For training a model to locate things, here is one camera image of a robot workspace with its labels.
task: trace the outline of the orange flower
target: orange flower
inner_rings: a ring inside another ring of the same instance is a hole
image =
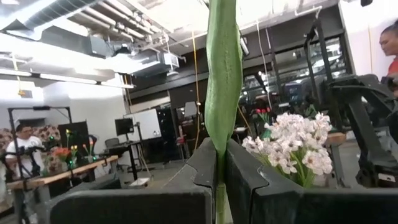
[[[57,156],[61,161],[65,161],[69,155],[70,151],[65,147],[58,147],[54,150],[53,155]]]

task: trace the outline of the whiteboard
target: whiteboard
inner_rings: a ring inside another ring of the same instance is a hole
[[[162,137],[160,132],[159,120],[156,109],[141,111],[138,113],[127,114],[124,118],[132,118],[132,122],[140,123],[142,140]],[[128,134],[129,140],[139,141],[138,128],[134,127],[134,133]]]

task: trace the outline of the white t-shirt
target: white t-shirt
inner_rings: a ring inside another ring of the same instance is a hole
[[[25,148],[27,148],[27,147],[30,147],[30,146],[42,146],[42,141],[38,137],[35,137],[35,136],[31,136],[27,140],[17,138],[17,142],[18,142],[18,147],[25,146]],[[6,151],[7,152],[16,152],[14,141],[12,141],[12,142],[10,142],[8,144],[8,147],[7,147]],[[15,158],[15,157],[16,156],[14,156],[14,155],[7,155],[6,156],[7,159],[12,159],[12,158]],[[43,163],[43,160],[42,160],[41,152],[40,151],[35,151],[33,153],[33,157],[34,157],[37,165],[40,166],[40,170],[43,170],[44,169],[44,163]],[[32,161],[30,159],[21,158],[21,163],[29,172],[32,172]],[[22,169],[22,173],[24,174],[24,177],[29,177],[29,175],[26,173],[26,171],[24,169]],[[17,165],[17,169],[16,169],[16,175],[17,175],[17,177],[20,177],[18,165]]]

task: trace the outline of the ventilation duct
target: ventilation duct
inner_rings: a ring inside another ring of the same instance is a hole
[[[57,19],[66,19],[100,0],[38,0],[10,13],[0,29],[10,34],[40,40],[43,30]]]

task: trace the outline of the ceiling duct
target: ceiling duct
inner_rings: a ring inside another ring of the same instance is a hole
[[[115,72],[133,74],[136,77],[151,77],[179,67],[177,56],[152,49],[132,55],[127,47],[121,47],[107,60]]]
[[[100,0],[38,0],[20,6],[9,13],[6,24],[0,29],[6,32],[40,40],[43,30],[53,25],[57,19],[65,19],[96,4]]]

